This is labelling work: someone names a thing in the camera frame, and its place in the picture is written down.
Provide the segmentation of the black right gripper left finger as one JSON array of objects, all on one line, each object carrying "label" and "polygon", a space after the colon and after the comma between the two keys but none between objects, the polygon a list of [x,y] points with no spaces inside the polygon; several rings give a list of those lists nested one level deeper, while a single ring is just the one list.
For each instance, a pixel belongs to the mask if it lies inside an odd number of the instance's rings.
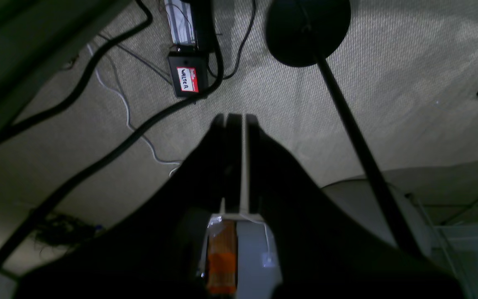
[{"label": "black right gripper left finger", "polygon": [[138,210],[69,255],[26,274],[17,299],[204,298],[197,281],[207,225],[237,212],[239,114],[218,114],[182,166]]}]

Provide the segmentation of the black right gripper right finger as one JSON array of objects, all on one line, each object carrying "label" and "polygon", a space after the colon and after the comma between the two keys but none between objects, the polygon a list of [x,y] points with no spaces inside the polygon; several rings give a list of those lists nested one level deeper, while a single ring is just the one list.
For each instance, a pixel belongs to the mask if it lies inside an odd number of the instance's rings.
[{"label": "black right gripper right finger", "polygon": [[419,250],[400,210],[391,245],[350,218],[298,161],[245,117],[251,212],[271,229],[282,282],[274,299],[463,299],[459,281]]}]

